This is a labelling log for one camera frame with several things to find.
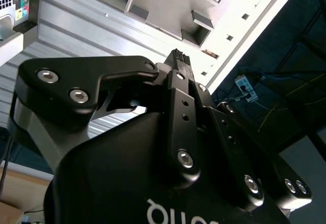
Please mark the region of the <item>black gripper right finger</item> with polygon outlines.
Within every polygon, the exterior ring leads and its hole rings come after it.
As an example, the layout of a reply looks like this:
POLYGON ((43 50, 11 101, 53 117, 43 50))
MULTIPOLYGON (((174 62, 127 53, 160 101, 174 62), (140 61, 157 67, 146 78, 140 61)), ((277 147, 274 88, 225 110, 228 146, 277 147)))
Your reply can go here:
POLYGON ((183 67, 196 116, 207 131, 210 166, 225 197, 246 211, 262 206, 268 197, 282 210, 311 203, 311 190, 286 161, 260 144, 259 135, 229 103, 215 105, 206 87, 195 82, 186 55, 183 67))

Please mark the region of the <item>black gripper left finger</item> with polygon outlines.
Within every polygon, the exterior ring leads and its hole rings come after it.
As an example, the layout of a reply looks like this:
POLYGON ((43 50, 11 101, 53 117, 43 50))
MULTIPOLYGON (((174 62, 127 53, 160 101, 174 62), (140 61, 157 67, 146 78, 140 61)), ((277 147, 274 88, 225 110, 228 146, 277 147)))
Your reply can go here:
POLYGON ((184 54, 32 59, 18 69, 18 126, 54 170, 177 187, 200 175, 184 54))

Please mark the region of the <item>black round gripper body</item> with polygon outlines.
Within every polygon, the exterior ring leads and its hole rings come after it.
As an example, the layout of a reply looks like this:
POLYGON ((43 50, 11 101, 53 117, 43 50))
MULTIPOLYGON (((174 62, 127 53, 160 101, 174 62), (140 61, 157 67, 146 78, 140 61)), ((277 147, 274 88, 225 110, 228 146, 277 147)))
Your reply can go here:
POLYGON ((288 223, 256 178, 224 114, 206 108, 196 127, 194 100, 177 120, 146 113, 97 137, 70 133, 19 100, 13 118, 53 169, 47 223, 288 223))

